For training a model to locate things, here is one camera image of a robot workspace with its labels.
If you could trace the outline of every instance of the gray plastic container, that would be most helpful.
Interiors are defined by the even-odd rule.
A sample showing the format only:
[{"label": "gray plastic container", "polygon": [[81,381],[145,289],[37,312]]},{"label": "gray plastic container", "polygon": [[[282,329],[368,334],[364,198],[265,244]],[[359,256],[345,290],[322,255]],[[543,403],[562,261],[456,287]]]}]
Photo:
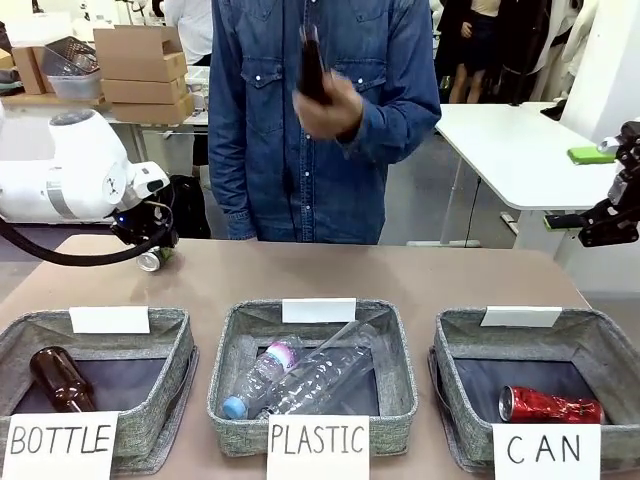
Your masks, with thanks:
[{"label": "gray plastic container", "polygon": [[550,328],[481,327],[485,313],[447,310],[436,320],[435,356],[457,434],[454,453],[474,467],[493,465],[492,426],[473,410],[454,359],[558,361],[576,367],[611,422],[602,426],[602,470],[640,467],[640,354],[609,317],[570,309]]},{"label": "gray plastic container", "polygon": [[[385,355],[372,351],[380,416],[370,417],[371,455],[399,455],[408,448],[409,428],[418,407],[418,391],[409,360],[407,339],[395,306],[382,300],[358,300],[356,319],[370,323],[381,335]],[[283,324],[282,301],[256,300],[228,313],[207,398],[207,412],[218,434],[220,450],[229,456],[266,453],[268,420],[228,420],[222,403],[235,381],[255,362],[260,347],[287,334],[299,335],[305,346],[317,347],[342,328],[341,323]]]},{"label": "gray plastic container", "polygon": [[31,356],[58,345],[80,361],[166,359],[147,399],[118,416],[114,457],[149,455],[184,390],[194,350],[186,311],[150,308],[149,324],[148,335],[75,334],[66,310],[30,313],[12,323],[0,334],[0,450],[6,446],[10,415],[32,384]]},{"label": "gray plastic container", "polygon": [[102,96],[100,70],[88,75],[54,77],[47,75],[58,98],[64,100],[94,100]]}]

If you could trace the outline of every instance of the red can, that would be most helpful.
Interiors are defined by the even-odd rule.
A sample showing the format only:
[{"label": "red can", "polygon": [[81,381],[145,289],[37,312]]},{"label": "red can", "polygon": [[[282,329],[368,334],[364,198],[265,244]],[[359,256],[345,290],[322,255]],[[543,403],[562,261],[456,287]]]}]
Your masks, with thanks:
[{"label": "red can", "polygon": [[525,387],[504,387],[498,401],[500,418],[510,423],[604,423],[596,400],[569,400]]}]

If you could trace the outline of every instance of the blue denim jacket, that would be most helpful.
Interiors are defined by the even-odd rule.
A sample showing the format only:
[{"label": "blue denim jacket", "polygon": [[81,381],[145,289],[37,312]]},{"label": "blue denim jacket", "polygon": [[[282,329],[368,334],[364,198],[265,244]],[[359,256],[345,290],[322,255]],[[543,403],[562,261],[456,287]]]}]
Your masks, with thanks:
[{"label": "blue denim jacket", "polygon": [[[440,118],[428,0],[212,0],[211,184],[229,238],[375,244],[390,164]],[[293,110],[300,26],[349,78],[364,117],[348,145]]]}]

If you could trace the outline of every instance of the black trousers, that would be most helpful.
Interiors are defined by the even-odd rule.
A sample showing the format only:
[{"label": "black trousers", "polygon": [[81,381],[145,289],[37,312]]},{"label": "black trousers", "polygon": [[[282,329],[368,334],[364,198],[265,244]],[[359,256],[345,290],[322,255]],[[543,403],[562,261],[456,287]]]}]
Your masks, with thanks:
[{"label": "black trousers", "polygon": [[[196,64],[198,67],[211,65],[211,55],[205,55]],[[193,140],[193,165],[201,167],[209,164],[209,137],[207,135],[195,135]]]}]

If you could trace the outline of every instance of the shirt sleeve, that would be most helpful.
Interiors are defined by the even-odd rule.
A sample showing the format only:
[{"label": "shirt sleeve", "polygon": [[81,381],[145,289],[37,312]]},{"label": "shirt sleeve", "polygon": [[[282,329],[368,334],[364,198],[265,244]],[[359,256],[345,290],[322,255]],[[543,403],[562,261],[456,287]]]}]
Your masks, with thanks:
[{"label": "shirt sleeve", "polygon": [[387,81],[380,105],[364,100],[362,123],[348,157],[397,163],[408,157],[441,117],[433,66],[428,0],[397,0],[389,37]]},{"label": "shirt sleeve", "polygon": [[230,11],[213,2],[214,37],[209,79],[209,172],[211,188],[227,218],[231,240],[256,236],[245,176],[245,84],[242,51]]},{"label": "shirt sleeve", "polygon": [[184,13],[185,0],[164,0],[164,20],[169,27],[177,27]]}]

